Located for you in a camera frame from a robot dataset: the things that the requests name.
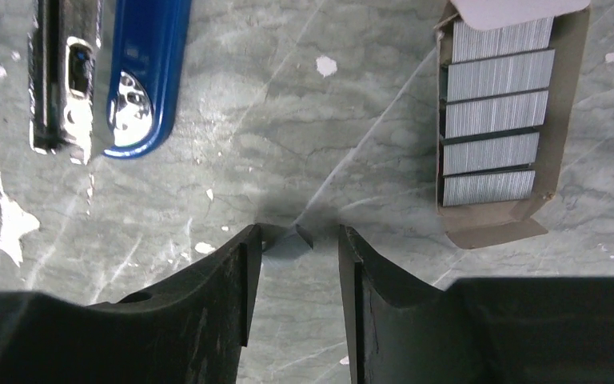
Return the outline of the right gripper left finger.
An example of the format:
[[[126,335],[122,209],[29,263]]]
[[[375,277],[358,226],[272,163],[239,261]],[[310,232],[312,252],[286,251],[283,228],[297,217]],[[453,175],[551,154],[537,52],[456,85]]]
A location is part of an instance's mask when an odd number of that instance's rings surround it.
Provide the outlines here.
[[[0,292],[0,383],[233,383],[261,256],[261,227],[250,225],[115,303]]]

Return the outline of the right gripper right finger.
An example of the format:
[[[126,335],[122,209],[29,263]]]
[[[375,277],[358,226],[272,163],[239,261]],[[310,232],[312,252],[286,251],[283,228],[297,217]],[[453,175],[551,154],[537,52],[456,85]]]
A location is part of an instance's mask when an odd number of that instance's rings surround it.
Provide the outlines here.
[[[614,277],[461,278],[440,290],[338,236],[354,383],[614,383]]]

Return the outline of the cardboard staple tray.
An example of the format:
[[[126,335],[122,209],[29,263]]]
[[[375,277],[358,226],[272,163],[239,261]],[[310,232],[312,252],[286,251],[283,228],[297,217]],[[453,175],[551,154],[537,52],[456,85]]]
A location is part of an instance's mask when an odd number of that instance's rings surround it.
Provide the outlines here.
[[[451,1],[437,39],[437,211],[462,249],[545,233],[591,4]]]

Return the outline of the blue stapler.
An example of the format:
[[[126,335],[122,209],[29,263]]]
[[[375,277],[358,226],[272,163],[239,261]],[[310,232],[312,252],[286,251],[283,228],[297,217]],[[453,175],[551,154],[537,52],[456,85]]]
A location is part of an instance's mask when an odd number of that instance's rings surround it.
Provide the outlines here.
[[[75,164],[138,158],[173,130],[189,1],[37,1],[30,148]]]

